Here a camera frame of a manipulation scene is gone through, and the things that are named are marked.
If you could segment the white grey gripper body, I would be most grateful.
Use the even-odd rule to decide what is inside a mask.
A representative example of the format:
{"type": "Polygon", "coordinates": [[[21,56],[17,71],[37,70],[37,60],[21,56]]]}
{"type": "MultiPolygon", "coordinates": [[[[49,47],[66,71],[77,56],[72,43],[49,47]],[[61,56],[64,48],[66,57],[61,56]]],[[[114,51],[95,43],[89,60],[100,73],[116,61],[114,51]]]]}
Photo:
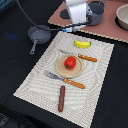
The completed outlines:
{"type": "Polygon", "coordinates": [[[65,0],[65,4],[71,19],[71,23],[66,28],[72,27],[73,31],[77,31],[92,22],[92,11],[87,0],[65,0]]]}

